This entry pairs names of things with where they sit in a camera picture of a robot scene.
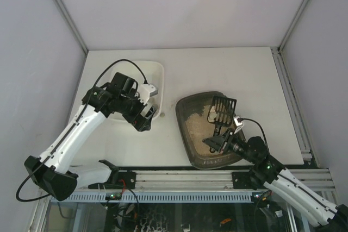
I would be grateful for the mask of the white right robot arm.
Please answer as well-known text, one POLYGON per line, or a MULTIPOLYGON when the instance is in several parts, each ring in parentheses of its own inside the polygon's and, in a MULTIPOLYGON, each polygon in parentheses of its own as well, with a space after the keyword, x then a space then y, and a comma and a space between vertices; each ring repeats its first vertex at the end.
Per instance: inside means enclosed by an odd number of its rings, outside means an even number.
POLYGON ((219 153, 233 152, 252 164, 248 176, 254 189, 267 188, 303 214, 315 231, 347 231, 347 206, 336 205, 315 193, 274 158, 264 140, 244 141, 231 131, 203 139, 219 153))

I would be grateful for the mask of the black slotted litter scoop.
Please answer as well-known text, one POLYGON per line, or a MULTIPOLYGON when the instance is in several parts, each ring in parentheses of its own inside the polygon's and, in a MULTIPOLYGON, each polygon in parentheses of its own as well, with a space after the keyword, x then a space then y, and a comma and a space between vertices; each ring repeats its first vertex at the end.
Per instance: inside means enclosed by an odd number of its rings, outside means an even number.
POLYGON ((228 98, 226 96, 213 96, 210 108, 215 106, 217 112, 215 121, 211 122, 215 125, 213 136, 218 136, 222 127, 227 128, 232 125, 236 105, 236 99, 228 98))

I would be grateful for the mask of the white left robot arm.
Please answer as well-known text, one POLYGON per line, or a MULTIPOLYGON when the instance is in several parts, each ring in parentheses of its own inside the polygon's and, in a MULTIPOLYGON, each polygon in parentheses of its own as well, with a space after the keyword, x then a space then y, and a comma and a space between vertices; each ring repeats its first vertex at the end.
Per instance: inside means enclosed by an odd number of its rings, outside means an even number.
POLYGON ((92 165, 71 166, 75 154, 92 132, 111 114, 119 113, 137 131, 148 131, 156 108, 149 103, 158 88, 120 72, 112 81, 92 87, 71 122, 39 157, 29 156, 24 166, 35 185, 58 201, 80 187, 119 183, 119 169, 102 159, 92 165))

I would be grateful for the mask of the dark translucent litter box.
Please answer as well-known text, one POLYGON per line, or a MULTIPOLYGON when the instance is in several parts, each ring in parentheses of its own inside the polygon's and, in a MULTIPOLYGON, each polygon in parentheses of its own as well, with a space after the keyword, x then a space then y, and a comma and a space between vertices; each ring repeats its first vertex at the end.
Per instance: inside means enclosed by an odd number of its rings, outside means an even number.
POLYGON ((215 126, 207 121, 213 96, 218 91, 196 93, 180 99, 175 107, 179 131, 191 165, 199 170, 213 170, 241 161, 233 152, 211 153, 203 139, 213 136, 215 126))

